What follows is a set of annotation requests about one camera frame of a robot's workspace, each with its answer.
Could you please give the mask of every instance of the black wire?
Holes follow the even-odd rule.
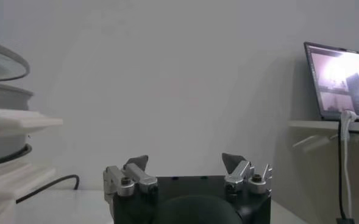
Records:
[[[343,190],[342,190],[342,137],[341,137],[342,122],[339,121],[338,125],[338,161],[339,161],[339,210],[342,219],[346,219],[343,211]]]
[[[22,202],[22,201],[24,201],[24,200],[26,200],[26,199],[28,199],[28,198],[33,197],[34,195],[40,193],[40,192],[43,191],[43,190],[46,190],[47,188],[49,188],[49,187],[51,187],[51,186],[53,186],[53,185],[55,185],[55,184],[57,184],[57,183],[59,183],[59,182],[62,182],[62,181],[64,181],[64,180],[71,179],[71,178],[75,178],[75,179],[76,179],[76,183],[75,183],[75,186],[74,186],[74,190],[77,190],[77,188],[79,187],[79,176],[78,176],[78,175],[75,175],[75,174],[73,174],[73,175],[68,175],[68,176],[65,176],[65,177],[61,177],[61,178],[59,178],[59,179],[57,179],[57,180],[54,180],[54,181],[50,182],[49,184],[46,184],[46,185],[44,185],[44,186],[38,188],[37,190],[35,190],[35,191],[33,191],[33,192],[31,192],[31,193],[29,193],[29,194],[27,194],[27,195],[25,195],[25,196],[23,196],[23,197],[17,199],[16,203],[18,204],[18,203],[20,203],[20,202]]]

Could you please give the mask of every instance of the screw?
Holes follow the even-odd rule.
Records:
[[[254,176],[252,176],[252,181],[254,183],[260,183],[262,182],[262,176],[259,174],[255,174]]]
[[[130,178],[129,177],[122,177],[121,178],[121,185],[129,185],[130,184]]]

